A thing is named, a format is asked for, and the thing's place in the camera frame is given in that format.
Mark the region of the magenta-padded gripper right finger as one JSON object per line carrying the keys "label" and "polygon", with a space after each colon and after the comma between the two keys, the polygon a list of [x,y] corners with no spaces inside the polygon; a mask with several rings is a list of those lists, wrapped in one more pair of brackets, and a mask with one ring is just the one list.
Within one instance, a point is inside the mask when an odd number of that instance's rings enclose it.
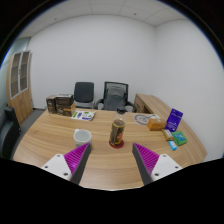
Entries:
{"label": "magenta-padded gripper right finger", "polygon": [[182,169],[167,154],[157,154],[137,143],[133,144],[132,153],[144,185],[148,185]]}

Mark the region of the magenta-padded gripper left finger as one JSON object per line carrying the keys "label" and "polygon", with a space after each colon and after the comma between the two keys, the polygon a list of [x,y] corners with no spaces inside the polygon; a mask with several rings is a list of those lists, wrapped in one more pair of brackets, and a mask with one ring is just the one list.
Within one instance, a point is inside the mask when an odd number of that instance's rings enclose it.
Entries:
{"label": "magenta-padded gripper left finger", "polygon": [[72,183],[79,184],[90,152],[90,144],[84,144],[65,155],[56,154],[42,166],[42,169]]}

